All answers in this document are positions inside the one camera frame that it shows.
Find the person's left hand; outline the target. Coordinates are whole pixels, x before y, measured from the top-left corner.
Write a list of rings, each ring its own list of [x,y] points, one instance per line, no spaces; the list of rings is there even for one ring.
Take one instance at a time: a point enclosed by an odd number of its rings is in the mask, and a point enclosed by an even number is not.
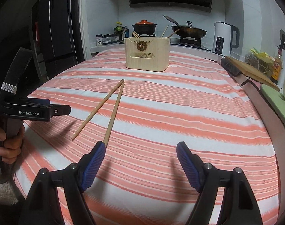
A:
[[[6,133],[0,128],[0,141],[4,141],[4,146],[0,147],[0,157],[2,161],[11,165],[21,153],[22,141],[25,134],[25,127],[22,125],[16,136],[7,138]]]

